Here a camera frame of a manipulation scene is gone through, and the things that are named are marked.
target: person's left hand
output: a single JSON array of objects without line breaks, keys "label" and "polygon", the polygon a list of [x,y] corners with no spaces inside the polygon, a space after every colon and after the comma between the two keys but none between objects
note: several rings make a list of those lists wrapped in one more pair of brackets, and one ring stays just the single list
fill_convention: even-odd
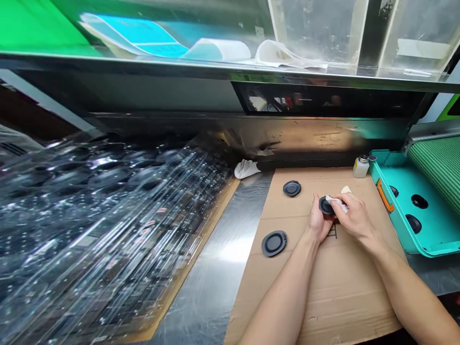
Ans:
[{"label": "person's left hand", "polygon": [[313,205],[311,206],[308,223],[308,232],[311,232],[315,239],[320,242],[324,241],[334,223],[334,216],[325,215],[321,212],[320,197],[316,193],[313,194]]}]

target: small bottle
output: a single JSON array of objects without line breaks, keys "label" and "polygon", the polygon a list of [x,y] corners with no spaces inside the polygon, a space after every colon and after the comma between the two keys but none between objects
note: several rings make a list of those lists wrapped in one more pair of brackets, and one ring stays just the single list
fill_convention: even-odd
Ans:
[{"label": "small bottle", "polygon": [[361,155],[355,160],[355,165],[353,166],[353,176],[355,178],[364,178],[368,173],[369,169],[369,160],[375,161],[377,157]]}]

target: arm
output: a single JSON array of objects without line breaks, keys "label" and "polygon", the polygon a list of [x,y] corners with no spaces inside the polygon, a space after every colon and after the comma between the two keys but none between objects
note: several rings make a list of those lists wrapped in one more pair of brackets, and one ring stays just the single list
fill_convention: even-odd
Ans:
[{"label": "arm", "polygon": [[335,214],[347,232],[371,255],[401,324],[419,344],[460,344],[460,328],[415,272],[376,232],[366,205],[351,193],[337,195],[349,210],[334,201]]},{"label": "arm", "polygon": [[333,219],[319,209],[315,193],[309,226],[268,289],[244,332],[240,345],[294,345],[302,327],[307,289],[320,243]]}]

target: hand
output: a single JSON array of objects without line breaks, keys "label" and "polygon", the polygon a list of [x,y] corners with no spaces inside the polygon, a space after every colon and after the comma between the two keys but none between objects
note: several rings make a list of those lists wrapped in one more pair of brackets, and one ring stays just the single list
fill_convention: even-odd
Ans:
[{"label": "hand", "polygon": [[334,217],[332,215],[325,215],[320,210],[320,197],[318,194],[313,194],[313,205],[311,206],[310,217],[309,217],[309,230],[315,240],[319,242],[324,241],[327,234],[331,230],[332,224],[334,223]]},{"label": "hand", "polygon": [[375,237],[375,229],[370,221],[364,201],[352,193],[335,195],[333,198],[342,200],[348,206],[348,212],[345,213],[337,202],[331,201],[336,217],[350,235],[361,242]]}]

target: metal shelf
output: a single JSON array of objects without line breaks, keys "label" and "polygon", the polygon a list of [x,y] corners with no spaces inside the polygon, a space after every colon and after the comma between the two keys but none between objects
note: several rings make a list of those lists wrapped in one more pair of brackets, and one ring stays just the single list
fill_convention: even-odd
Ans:
[{"label": "metal shelf", "polygon": [[[239,64],[191,62],[174,59],[121,59],[113,57],[72,57],[53,55],[0,54],[0,68],[38,71],[74,71],[142,75],[172,78],[196,78],[222,81],[247,81],[277,84],[314,84],[374,90],[460,93],[460,84],[448,81],[424,81],[375,78],[366,75],[321,74],[310,71],[279,70]],[[370,74],[374,69],[359,69]]]}]

